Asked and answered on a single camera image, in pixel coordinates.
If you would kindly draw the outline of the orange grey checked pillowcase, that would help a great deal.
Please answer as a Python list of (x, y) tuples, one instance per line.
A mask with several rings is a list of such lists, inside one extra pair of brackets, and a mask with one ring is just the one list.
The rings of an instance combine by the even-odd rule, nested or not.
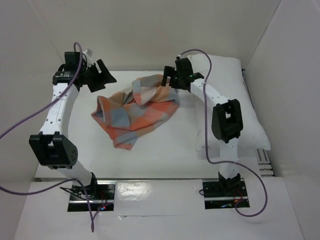
[(97, 96), (91, 117), (109, 135), (113, 146), (131, 150), (137, 139), (164, 124), (180, 106), (178, 91), (163, 76), (139, 77), (110, 97)]

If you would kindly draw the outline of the white pillow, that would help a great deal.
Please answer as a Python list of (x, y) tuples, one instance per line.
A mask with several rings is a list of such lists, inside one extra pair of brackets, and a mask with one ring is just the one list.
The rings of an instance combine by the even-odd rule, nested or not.
[[(246, 91), (242, 76), (241, 62), (237, 58), (223, 57), (217, 55), (208, 55), (212, 67), (206, 82), (205, 91), (207, 94), (215, 89), (220, 96), (215, 102), (223, 104), (227, 100), (237, 99), (240, 103), (242, 114), (243, 130), (240, 132), (238, 148), (240, 149), (264, 149), (271, 150), (271, 143), (263, 127), (258, 121), (256, 112), (252, 106), (249, 95)], [(194, 73), (200, 73), (207, 76), (210, 63), (204, 54), (188, 55), (187, 58), (192, 64)], [(195, 112), (197, 119), (197, 137), (195, 149), (197, 152), (205, 150), (205, 105), (203, 102), (203, 86), (200, 87), (200, 98), (194, 95)], [(219, 149), (219, 140), (215, 138), (212, 132), (212, 110), (213, 101), (211, 96), (207, 96), (207, 130), (208, 130), (208, 148)]]

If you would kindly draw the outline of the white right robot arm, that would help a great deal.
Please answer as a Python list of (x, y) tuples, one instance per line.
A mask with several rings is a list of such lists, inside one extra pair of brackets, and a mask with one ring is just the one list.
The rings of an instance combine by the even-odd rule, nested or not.
[(186, 57), (177, 57), (175, 67), (165, 66), (161, 85), (187, 90), (204, 103), (204, 142), (205, 154), (208, 153), (208, 108), (212, 109), (211, 131), (218, 140), (220, 160), (218, 190), (223, 196), (230, 196), (241, 182), (237, 168), (238, 141), (243, 130), (241, 105), (237, 99), (229, 99), (207, 84), (210, 71), (206, 76), (193, 71), (192, 63)]

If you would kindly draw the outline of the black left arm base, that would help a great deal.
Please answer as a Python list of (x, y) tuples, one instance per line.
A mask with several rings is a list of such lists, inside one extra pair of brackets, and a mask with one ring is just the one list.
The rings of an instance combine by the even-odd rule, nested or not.
[[(72, 187), (60, 187), (61, 190), (68, 193), (68, 212), (88, 212), (89, 207), (85, 192), (82, 188), (76, 185)], [(112, 181), (99, 181), (97, 190), (93, 193), (87, 190), (88, 199), (91, 210), (93, 212), (111, 212), (114, 210), (116, 183)]]

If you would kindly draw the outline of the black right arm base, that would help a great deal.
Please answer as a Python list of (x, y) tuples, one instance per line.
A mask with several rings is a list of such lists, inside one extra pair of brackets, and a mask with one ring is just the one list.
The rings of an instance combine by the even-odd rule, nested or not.
[(198, 193), (204, 198), (204, 207), (210, 209), (231, 209), (237, 204), (238, 208), (249, 208), (245, 181), (241, 179), (240, 183), (231, 189), (222, 190), (218, 180), (203, 180), (202, 189)]

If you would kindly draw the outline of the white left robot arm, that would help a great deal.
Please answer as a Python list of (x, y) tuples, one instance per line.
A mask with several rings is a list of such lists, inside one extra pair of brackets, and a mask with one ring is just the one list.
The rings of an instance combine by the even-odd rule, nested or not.
[(81, 87), (88, 86), (93, 93), (116, 82), (104, 62), (93, 62), (92, 55), (90, 49), (65, 52), (65, 63), (52, 77), (53, 104), (39, 133), (29, 137), (39, 164), (76, 179), (75, 185), (82, 185), (80, 192), (88, 200), (97, 197), (99, 187), (96, 176), (80, 163), (79, 151), (68, 138), (70, 117)]

